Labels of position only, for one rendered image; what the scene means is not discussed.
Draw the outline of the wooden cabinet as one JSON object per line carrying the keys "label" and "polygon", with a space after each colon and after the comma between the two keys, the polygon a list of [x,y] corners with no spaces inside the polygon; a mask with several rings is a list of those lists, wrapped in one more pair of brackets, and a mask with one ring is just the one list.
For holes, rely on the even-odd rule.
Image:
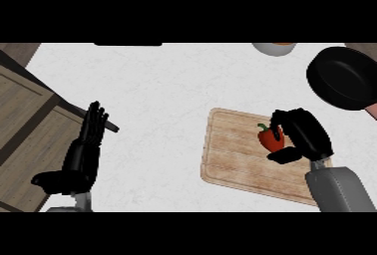
{"label": "wooden cabinet", "polygon": [[[0,43],[0,208],[36,212],[51,195],[33,177],[63,169],[89,108],[75,106],[27,71],[41,45]],[[120,128],[107,121],[106,131]]]}

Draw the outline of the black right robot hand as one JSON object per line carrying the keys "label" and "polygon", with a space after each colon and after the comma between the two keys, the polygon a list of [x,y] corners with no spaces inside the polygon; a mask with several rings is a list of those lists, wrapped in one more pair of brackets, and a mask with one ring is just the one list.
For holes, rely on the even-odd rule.
{"label": "black right robot hand", "polygon": [[268,159],[287,164],[307,157],[311,161],[329,158],[335,152],[330,136],[315,116],[305,109],[277,110],[273,113],[270,128],[276,139],[283,139],[277,128],[283,128],[293,146],[280,149],[268,155]]}

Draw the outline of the red bell pepper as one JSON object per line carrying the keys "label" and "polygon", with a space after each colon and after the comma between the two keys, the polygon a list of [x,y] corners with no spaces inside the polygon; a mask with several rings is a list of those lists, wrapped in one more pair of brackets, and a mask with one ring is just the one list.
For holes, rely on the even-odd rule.
{"label": "red bell pepper", "polygon": [[281,149],[284,149],[284,135],[283,135],[281,128],[277,129],[280,134],[280,139],[276,139],[271,128],[265,124],[259,124],[258,126],[261,127],[258,138],[259,138],[259,142],[262,146],[271,152],[277,152]]}

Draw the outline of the wooden cutting board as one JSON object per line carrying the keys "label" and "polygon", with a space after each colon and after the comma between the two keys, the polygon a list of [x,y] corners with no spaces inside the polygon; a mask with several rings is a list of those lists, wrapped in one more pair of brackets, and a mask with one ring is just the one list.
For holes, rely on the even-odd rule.
{"label": "wooden cutting board", "polygon": [[310,159],[279,164],[258,134],[270,117],[215,108],[209,112],[200,165],[202,179],[221,186],[315,206],[305,174]]}

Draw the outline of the white bowl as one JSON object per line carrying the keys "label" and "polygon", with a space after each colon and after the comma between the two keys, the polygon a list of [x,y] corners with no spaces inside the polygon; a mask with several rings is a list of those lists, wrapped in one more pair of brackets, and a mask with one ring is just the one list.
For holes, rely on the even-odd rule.
{"label": "white bowl", "polygon": [[295,49],[295,43],[253,43],[255,49],[273,57],[286,56]]}

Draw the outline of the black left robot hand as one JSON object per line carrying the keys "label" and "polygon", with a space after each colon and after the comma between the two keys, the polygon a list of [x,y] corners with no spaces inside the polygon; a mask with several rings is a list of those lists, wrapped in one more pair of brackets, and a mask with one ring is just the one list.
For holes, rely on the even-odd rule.
{"label": "black left robot hand", "polygon": [[91,103],[79,138],[72,142],[63,169],[39,173],[32,183],[48,194],[80,194],[91,191],[98,177],[101,145],[110,115],[100,102]]}

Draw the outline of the black pot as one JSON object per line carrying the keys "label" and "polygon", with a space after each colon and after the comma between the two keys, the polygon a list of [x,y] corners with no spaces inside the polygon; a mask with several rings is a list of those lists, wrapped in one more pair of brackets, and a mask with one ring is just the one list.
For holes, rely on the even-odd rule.
{"label": "black pot", "polygon": [[377,62],[347,47],[326,48],[307,68],[310,87],[339,109],[361,111],[377,103]]}

